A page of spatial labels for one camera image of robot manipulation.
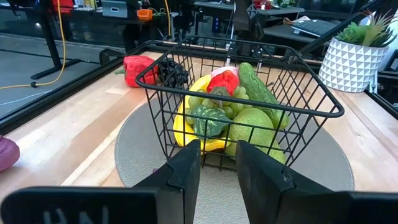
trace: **pink fruit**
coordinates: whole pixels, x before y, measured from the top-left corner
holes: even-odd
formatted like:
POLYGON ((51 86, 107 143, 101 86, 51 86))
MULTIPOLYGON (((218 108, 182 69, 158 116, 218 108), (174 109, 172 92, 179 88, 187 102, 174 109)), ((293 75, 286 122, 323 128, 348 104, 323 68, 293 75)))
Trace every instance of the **pink fruit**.
POLYGON ((17 144, 0 136, 0 172, 10 168, 19 159, 19 147, 17 144))

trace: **orange object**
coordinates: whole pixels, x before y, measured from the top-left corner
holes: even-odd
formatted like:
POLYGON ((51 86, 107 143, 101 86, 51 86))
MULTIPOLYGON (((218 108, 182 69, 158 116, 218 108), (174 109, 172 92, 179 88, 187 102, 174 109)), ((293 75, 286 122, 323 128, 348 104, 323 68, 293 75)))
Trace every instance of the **orange object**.
POLYGON ((152 9, 140 9, 137 11, 139 20, 149 21, 152 19, 152 9))

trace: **white pot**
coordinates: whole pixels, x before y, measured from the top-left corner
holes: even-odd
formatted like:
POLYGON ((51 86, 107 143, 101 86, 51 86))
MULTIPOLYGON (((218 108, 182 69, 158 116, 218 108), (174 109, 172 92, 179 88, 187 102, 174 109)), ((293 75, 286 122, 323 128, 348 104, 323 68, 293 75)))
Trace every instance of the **white pot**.
POLYGON ((388 47, 364 47, 333 38, 319 71, 328 87, 353 93, 362 92, 379 69, 388 47))

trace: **green plant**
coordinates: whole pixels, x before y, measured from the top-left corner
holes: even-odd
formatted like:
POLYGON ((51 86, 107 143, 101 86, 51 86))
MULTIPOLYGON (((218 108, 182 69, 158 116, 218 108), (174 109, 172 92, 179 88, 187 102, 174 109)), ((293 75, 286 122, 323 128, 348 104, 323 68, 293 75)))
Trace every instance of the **green plant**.
POLYGON ((340 32, 336 39, 365 47, 386 47, 396 38, 389 25, 395 22, 398 16, 374 16, 371 11, 364 12, 370 19, 370 24, 358 26, 354 22, 340 32))

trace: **gray placemat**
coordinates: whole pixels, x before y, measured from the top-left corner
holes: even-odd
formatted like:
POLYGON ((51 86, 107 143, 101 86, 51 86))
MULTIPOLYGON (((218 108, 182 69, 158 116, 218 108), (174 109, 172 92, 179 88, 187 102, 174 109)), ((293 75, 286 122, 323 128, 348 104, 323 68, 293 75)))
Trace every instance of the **gray placemat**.
MULTIPOLYGON (((305 117, 298 120, 305 122, 305 117)), ((309 122, 306 130, 311 131, 314 125, 309 122)), ((116 142, 115 160, 126 187, 136 185, 166 162, 148 104, 142 105, 123 124, 116 142)), ((324 129, 318 132, 292 168, 332 190, 354 189, 348 160, 324 129)), ((236 172, 202 168, 195 223, 249 223, 236 172)))

